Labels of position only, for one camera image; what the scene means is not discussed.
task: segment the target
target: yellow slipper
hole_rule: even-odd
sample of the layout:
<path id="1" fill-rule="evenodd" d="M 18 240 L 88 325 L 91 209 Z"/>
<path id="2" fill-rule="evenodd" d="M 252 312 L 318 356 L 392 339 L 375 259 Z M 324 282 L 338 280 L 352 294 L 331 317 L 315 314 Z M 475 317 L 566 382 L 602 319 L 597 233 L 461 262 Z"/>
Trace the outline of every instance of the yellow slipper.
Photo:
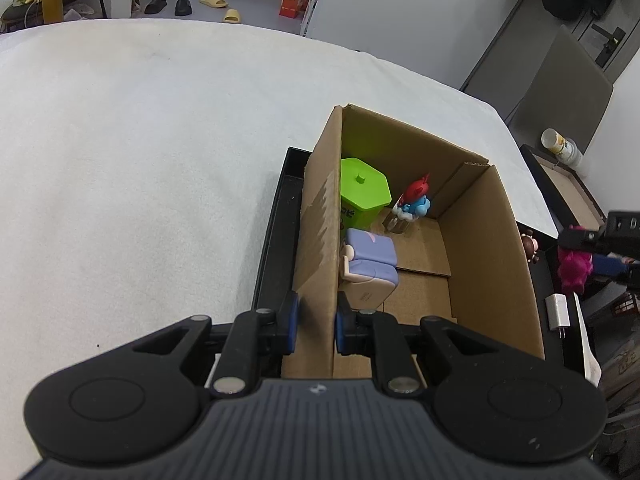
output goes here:
<path id="1" fill-rule="evenodd" d="M 228 6 L 226 0 L 200 0 L 200 3 L 213 7 L 214 9 L 221 9 L 222 7 Z"/>
<path id="2" fill-rule="evenodd" d="M 229 9 L 222 21 L 224 23 L 240 23 L 240 13 L 235 9 Z"/>

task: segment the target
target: wire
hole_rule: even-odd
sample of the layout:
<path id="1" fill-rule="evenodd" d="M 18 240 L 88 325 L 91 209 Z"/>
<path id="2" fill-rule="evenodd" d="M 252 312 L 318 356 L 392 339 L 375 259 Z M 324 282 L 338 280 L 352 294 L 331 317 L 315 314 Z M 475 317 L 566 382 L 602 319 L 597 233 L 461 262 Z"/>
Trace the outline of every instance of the wire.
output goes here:
<path id="1" fill-rule="evenodd" d="M 27 12 L 24 13 L 24 28 L 27 28 L 27 18 L 29 17 L 29 11 L 31 10 L 31 7 L 33 7 L 33 4 L 38 4 L 37 0 L 33 0 L 29 7 L 27 7 Z"/>
<path id="2" fill-rule="evenodd" d="M 640 415 L 640 410 L 631 410 L 630 412 L 623 412 L 620 415 L 610 416 L 607 419 L 607 424 L 611 424 L 612 422 L 617 422 L 619 420 L 625 420 L 626 418 L 631 418 L 632 416 Z"/>
<path id="3" fill-rule="evenodd" d="M 622 430 L 617 430 L 617 431 L 614 431 L 613 433 L 607 433 L 606 431 L 603 431 L 602 434 L 607 436 L 614 436 L 619 433 L 625 433 L 625 431 L 635 430 L 637 428 L 640 428 L 640 424 L 636 424 L 635 426 L 631 426 L 630 428 L 623 428 Z"/>

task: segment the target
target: white bed sheet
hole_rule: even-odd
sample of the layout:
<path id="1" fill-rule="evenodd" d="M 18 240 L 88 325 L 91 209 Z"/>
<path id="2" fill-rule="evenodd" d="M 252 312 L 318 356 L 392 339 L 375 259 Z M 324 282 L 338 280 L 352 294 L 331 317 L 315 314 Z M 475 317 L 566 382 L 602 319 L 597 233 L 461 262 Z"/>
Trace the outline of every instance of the white bed sheet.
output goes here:
<path id="1" fill-rule="evenodd" d="M 0 36 L 0 96 L 0 478 L 38 458 L 22 404 L 40 378 L 249 308 L 286 149 L 311 150 L 335 105 L 486 156 L 516 219 L 556 235 L 490 106 L 320 41 L 179 20 L 39 27 Z"/>

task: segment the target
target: green lid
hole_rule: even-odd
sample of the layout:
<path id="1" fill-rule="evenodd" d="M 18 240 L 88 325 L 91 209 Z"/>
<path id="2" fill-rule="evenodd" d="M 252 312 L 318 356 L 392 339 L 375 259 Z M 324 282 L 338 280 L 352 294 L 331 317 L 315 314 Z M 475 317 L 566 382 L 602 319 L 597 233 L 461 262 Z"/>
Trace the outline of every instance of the green lid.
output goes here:
<path id="1" fill-rule="evenodd" d="M 359 158 L 340 161 L 340 196 L 360 211 L 382 208 L 391 202 L 386 176 Z"/>

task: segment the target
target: floor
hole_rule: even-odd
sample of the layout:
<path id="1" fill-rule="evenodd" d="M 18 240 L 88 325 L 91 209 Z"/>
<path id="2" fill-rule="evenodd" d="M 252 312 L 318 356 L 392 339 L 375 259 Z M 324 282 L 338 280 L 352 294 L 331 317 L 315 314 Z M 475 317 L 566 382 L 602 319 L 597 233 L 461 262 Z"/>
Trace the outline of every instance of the floor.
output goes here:
<path id="1" fill-rule="evenodd" d="M 141 0 L 142 9 L 151 0 Z M 201 22 L 222 22 L 226 9 L 212 9 L 200 3 L 200 0 L 189 0 L 193 13 L 189 16 L 174 16 L 175 3 L 177 0 L 166 0 L 166 7 L 157 14 L 144 14 L 142 11 L 135 12 L 133 18 L 177 18 L 179 20 L 199 20 Z M 278 14 L 280 10 L 280 0 L 226 0 L 229 8 L 236 9 L 240 13 L 242 23 L 254 25 L 255 27 L 272 28 L 291 34 L 300 33 L 302 16 L 298 18 L 285 18 Z"/>

